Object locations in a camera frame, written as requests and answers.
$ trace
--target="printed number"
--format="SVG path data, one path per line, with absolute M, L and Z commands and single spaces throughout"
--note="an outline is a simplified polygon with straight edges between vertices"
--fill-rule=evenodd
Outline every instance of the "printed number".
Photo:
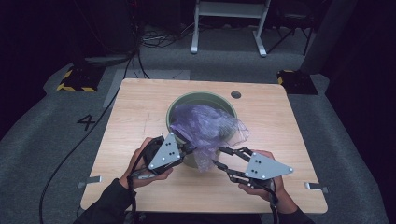
M 92 120 L 92 115 L 87 115 L 87 116 L 85 116 L 84 118 L 79 119 L 79 120 L 77 121 L 77 123 L 85 124 L 85 131 L 88 130 L 88 128 L 90 127 L 90 124 L 93 124 L 93 123 L 95 123 L 95 122 L 96 122 L 96 121 L 93 121 L 93 120 Z

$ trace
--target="gray floor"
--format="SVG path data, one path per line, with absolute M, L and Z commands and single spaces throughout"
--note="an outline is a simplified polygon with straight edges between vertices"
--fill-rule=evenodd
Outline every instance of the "gray floor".
M 269 48 L 279 36 L 265 30 L 262 39 Z M 190 80 L 276 83 L 277 71 L 298 69 L 304 60 L 300 32 L 266 58 L 260 57 L 250 28 L 206 30 L 196 55 L 190 47 L 190 35 L 166 48 L 142 47 L 142 64 L 147 71 L 188 70 Z M 140 69 L 137 59 L 133 64 Z M 87 133 L 77 121 L 87 115 L 99 118 L 117 70 L 125 65 L 108 67 L 98 92 L 56 91 L 70 64 L 50 77 L 47 96 L 0 142 L 1 223 L 38 222 L 39 199 L 50 175 Z M 388 223 L 377 184 L 324 95 L 329 80 L 319 74 L 312 79 L 319 95 L 289 95 L 319 182 L 330 190 L 325 194 L 328 212 L 310 216 L 317 223 Z M 110 113 L 111 108 L 52 180 L 43 207 L 45 223 L 76 218 L 83 193 L 77 185 L 90 175 Z M 271 215 L 262 216 L 262 223 L 271 222 Z

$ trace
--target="green bucket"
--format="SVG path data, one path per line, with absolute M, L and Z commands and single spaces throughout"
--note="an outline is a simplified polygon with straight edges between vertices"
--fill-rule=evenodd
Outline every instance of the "green bucket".
M 166 112 L 166 127 L 168 132 L 172 132 L 170 125 L 174 121 L 172 118 L 173 111 L 177 105 L 209 105 L 215 109 L 222 109 L 229 113 L 234 118 L 237 118 L 235 109 L 233 106 L 223 97 L 209 91 L 194 91 L 179 96 L 168 108 Z M 179 133 L 175 133 L 175 137 L 178 143 L 186 144 L 186 140 Z M 190 154 L 184 158 L 184 163 L 190 167 L 197 168 L 195 158 L 193 154 Z

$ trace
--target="dark wall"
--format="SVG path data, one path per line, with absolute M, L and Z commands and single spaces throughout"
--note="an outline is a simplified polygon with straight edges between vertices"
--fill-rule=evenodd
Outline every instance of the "dark wall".
M 326 92 L 396 223 L 396 4 L 360 0 L 322 71 Z
M 37 1 L 1 3 L 0 139 L 45 96 L 44 83 L 67 62 L 46 9 Z
M 95 31 L 87 1 L 77 2 Z M 48 78 L 73 61 L 63 36 L 70 31 L 54 7 L 70 22 L 81 55 L 104 55 L 73 1 L 0 1 L 0 139 L 45 96 Z

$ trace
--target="black cable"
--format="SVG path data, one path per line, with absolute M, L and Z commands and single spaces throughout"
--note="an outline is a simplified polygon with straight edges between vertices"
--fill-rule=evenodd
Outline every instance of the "black cable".
M 154 37 L 146 38 L 146 40 L 143 42 L 143 46 L 145 46 L 147 48 L 165 48 L 169 45 L 174 44 L 179 39 L 181 39 L 181 38 L 177 38 L 174 35 L 157 35 Z M 151 43 L 148 43 L 148 40 L 151 40 L 151 41 L 157 40 L 158 43 L 151 44 Z
M 131 65 L 132 65 L 132 68 L 133 68 L 133 70 L 134 70 L 134 60 L 132 60 Z M 134 70 L 134 75 L 136 76 L 136 78 L 139 78 L 139 76 L 137 75 L 137 73 L 136 73 L 135 70 Z
M 125 0 L 125 4 L 131 8 L 134 9 L 134 11 L 132 11 L 131 9 L 128 10 L 128 14 L 130 16 L 130 18 L 132 19 L 132 27 L 134 28 L 134 34 L 138 35 L 139 34 L 139 29 L 140 29 L 140 24 L 138 24 L 138 21 L 136 20 L 136 18 L 134 17 L 134 14 L 137 15 L 137 17 L 140 17 L 140 13 L 136 10 L 139 6 L 139 4 L 137 4 L 136 0 L 133 0 L 133 2 L 129 2 L 128 0 Z
M 78 206 L 78 209 L 76 211 L 76 218 L 78 218 L 79 209 L 81 209 L 81 205 Z
M 125 72 L 124 72 L 124 77 L 126 77 L 126 72 L 128 70 L 128 66 L 129 63 L 131 62 L 132 58 L 128 61 L 128 63 L 125 66 Z M 113 98 L 111 99 L 110 103 L 108 103 L 107 107 L 105 108 L 105 110 L 102 112 L 101 116 L 99 117 L 99 119 L 93 124 L 92 128 L 82 137 L 82 139 L 70 150 L 69 153 L 67 153 L 67 155 L 64 157 L 64 159 L 61 161 L 61 163 L 59 163 L 59 165 L 56 167 L 56 169 L 54 170 L 54 172 L 52 172 L 52 175 L 50 176 L 49 180 L 47 181 L 46 186 L 44 187 L 42 193 L 41 193 L 41 197 L 40 197 L 40 203 L 38 206 L 38 214 L 39 214 L 39 219 L 40 219 L 40 224 L 44 224 L 44 220 L 43 220 L 43 203 L 44 203 L 44 197 L 46 195 L 47 189 L 50 185 L 50 182 L 52 181 L 53 177 L 55 177 L 55 175 L 58 173 L 59 169 L 61 169 L 62 165 L 64 164 L 64 162 L 73 154 L 74 151 L 76 151 L 76 149 L 84 142 L 84 140 L 91 134 L 91 132 L 95 129 L 95 127 L 98 125 L 99 121 L 103 118 L 103 116 L 105 115 L 105 113 L 107 112 L 107 110 L 110 108 L 110 106 L 112 105 L 113 101 L 116 99 L 117 95 L 119 94 L 119 90 L 117 90 L 116 94 L 114 94 Z
M 142 69 L 143 75 L 146 78 L 150 79 L 149 75 L 145 72 L 145 69 L 143 68 L 142 60 L 140 59 L 140 49 L 137 50 L 137 58 L 139 59 L 140 69 Z
M 136 197 L 134 196 L 134 177 L 133 177 L 133 173 L 136 171 L 136 166 L 140 162 L 140 160 L 142 159 L 143 155 L 145 155 L 147 149 L 148 149 L 147 147 L 142 149 L 142 151 L 140 152 L 139 156 L 137 156 L 137 159 L 134 162 L 134 165 L 132 166 L 131 173 L 129 173 L 129 175 L 127 177 L 128 188 L 129 188 L 130 197 L 131 197 L 131 205 L 132 205 L 132 211 L 131 211 L 132 223 L 134 223 L 134 215 L 136 214 L 136 207 L 137 207 Z
M 83 18 L 83 20 L 85 21 L 85 23 L 87 24 L 87 26 L 89 27 L 92 35 L 94 36 L 94 38 L 96 39 L 96 41 L 106 50 L 108 50 L 109 52 L 112 53 L 117 53 L 117 54 L 124 54 L 125 56 L 121 59 L 115 59 L 115 60 L 108 60 L 105 62 L 99 62 L 99 63 L 93 63 L 90 61 L 87 61 L 87 63 L 89 63 L 91 66 L 93 67 L 108 67 L 108 66 L 113 66 L 116 64 L 120 64 L 120 63 L 124 63 L 126 61 L 128 61 L 131 57 L 134 57 L 134 50 L 132 49 L 131 51 L 116 51 L 114 49 L 109 48 L 108 46 L 106 46 L 103 41 L 98 37 L 98 35 L 96 34 L 96 32 L 92 29 L 92 26 L 90 25 L 87 17 L 84 15 L 84 12 L 82 11 L 81 7 L 79 6 L 79 4 L 76 2 L 76 0 L 73 0 L 76 8 L 78 9 L 79 14 L 81 15 L 81 17 Z M 136 37 L 136 29 L 132 29 L 133 30 L 133 34 L 134 37 Z
M 273 212 L 273 220 L 274 220 L 274 224 L 277 224 L 277 211 L 276 211 L 276 207 L 273 204 L 270 204 L 270 208 Z

